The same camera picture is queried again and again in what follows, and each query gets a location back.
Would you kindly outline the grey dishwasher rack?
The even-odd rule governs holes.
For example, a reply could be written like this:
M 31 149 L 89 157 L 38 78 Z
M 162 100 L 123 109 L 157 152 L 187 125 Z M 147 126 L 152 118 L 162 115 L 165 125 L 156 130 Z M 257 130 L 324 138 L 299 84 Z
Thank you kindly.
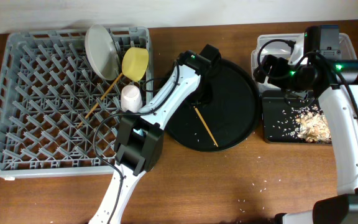
M 111 174 L 121 90 L 97 76 L 85 52 L 85 29 L 16 32 L 0 72 L 0 178 Z M 85 116 L 99 103 L 88 119 Z

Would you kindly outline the pink cup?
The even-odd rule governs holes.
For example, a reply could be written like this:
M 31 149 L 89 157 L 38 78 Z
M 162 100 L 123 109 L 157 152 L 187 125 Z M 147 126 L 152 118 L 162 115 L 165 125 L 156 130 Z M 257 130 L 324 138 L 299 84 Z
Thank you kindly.
M 121 109 L 123 112 L 138 112 L 142 107 L 142 96 L 135 85 L 127 85 L 121 91 Z

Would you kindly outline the black rectangular tray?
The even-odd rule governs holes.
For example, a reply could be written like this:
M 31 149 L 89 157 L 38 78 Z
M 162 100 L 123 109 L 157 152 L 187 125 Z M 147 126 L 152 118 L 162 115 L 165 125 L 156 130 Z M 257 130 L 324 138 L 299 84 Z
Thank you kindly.
M 311 95 L 306 100 L 294 96 L 287 96 L 279 90 L 267 90 L 262 93 L 262 109 L 264 138 L 269 143 L 297 143 L 297 144 L 324 144 L 306 143 L 295 136 L 297 116 L 302 113 L 323 113 L 318 100 Z

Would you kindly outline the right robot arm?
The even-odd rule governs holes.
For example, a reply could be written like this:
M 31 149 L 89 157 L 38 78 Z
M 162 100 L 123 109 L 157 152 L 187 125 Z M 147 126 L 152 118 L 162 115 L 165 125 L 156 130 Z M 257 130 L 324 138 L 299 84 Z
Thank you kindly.
M 269 84 L 282 90 L 311 90 L 331 132 L 337 167 L 337 196 L 312 210 L 279 213 L 276 223 L 358 223 L 358 60 L 342 59 L 336 25 L 308 27 L 288 60 L 266 55 L 257 63 Z

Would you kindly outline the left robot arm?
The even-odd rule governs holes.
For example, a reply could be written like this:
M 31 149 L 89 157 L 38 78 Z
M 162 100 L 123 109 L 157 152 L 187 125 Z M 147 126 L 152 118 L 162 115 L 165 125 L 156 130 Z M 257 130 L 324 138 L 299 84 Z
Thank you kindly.
M 202 50 L 181 53 L 160 91 L 137 113 L 120 113 L 114 151 L 113 176 L 91 223 L 120 223 L 139 180 L 160 158 L 164 129 L 182 102 L 199 93 L 221 54 Z

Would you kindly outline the round black tray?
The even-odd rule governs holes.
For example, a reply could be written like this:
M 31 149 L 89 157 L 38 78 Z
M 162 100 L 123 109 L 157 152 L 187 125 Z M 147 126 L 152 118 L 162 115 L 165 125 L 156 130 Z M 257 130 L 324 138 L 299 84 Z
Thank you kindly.
M 192 150 L 218 152 L 245 140 L 255 131 L 262 112 L 258 89 L 250 75 L 232 61 L 221 59 L 210 73 L 219 72 L 220 97 L 197 107 L 219 147 L 214 145 L 188 96 L 169 119 L 165 131 Z

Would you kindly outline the grey round plate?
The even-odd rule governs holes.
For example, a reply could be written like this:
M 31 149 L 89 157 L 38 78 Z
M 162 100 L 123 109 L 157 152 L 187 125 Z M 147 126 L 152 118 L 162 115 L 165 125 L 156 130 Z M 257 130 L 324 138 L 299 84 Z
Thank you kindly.
M 105 80 L 117 78 L 121 64 L 114 41 L 105 27 L 95 24 L 87 30 L 85 50 L 97 76 Z

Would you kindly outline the blue cup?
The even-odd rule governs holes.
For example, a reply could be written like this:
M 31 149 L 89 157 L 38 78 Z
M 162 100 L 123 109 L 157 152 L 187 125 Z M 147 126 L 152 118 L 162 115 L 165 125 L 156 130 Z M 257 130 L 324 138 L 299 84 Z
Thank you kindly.
M 137 133 L 139 136 L 143 137 L 144 136 L 144 132 L 142 129 L 133 129 L 133 131 L 135 133 Z

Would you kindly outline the yellow bowl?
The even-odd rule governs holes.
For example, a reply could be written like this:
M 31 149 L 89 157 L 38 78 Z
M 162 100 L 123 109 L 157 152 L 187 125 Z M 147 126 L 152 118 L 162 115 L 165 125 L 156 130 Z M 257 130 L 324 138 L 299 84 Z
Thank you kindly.
M 147 49 L 131 47 L 122 60 L 122 73 L 133 82 L 140 81 L 146 73 L 149 64 Z

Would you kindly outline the wooden chopstick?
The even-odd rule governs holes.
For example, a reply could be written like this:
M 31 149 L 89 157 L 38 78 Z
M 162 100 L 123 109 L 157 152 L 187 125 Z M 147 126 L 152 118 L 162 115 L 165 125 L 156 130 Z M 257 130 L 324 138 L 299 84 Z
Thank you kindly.
M 105 99 L 105 97 L 107 97 L 107 95 L 111 92 L 111 90 L 114 88 L 114 85 L 124 76 L 124 74 L 121 72 L 118 77 L 113 81 L 113 83 L 110 85 L 110 87 L 106 90 L 106 92 L 102 95 L 102 97 L 100 98 L 101 101 L 103 101 Z M 85 119 L 88 119 L 90 117 L 90 115 L 93 113 L 93 111 L 99 106 L 99 103 L 96 103 L 91 110 L 88 112 L 88 114 L 85 116 Z M 82 126 L 82 124 L 84 123 L 84 121 L 82 121 L 77 128 L 80 128 Z
M 216 140 L 215 140 L 215 138 L 214 138 L 212 132 L 210 131 L 210 129 L 209 129 L 209 127 L 208 127 L 206 121 L 205 121 L 204 118 L 202 117 L 202 115 L 201 115 L 200 111 L 198 110 L 198 108 L 195 107 L 195 106 L 193 106 L 193 109 L 195 110 L 196 114 L 198 115 L 198 117 L 199 117 L 200 121 L 202 122 L 204 128 L 205 128 L 206 131 L 208 132 L 210 138 L 211 138 L 212 141 L 214 142 L 214 145 L 215 145 L 216 147 L 219 147 L 218 143 L 216 142 Z

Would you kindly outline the food scraps pile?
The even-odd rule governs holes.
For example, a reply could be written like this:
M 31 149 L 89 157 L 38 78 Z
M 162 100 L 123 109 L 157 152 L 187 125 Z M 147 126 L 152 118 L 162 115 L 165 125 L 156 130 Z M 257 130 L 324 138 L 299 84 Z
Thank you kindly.
M 331 144 L 331 132 L 323 113 L 307 112 L 297 116 L 295 136 L 306 143 Z

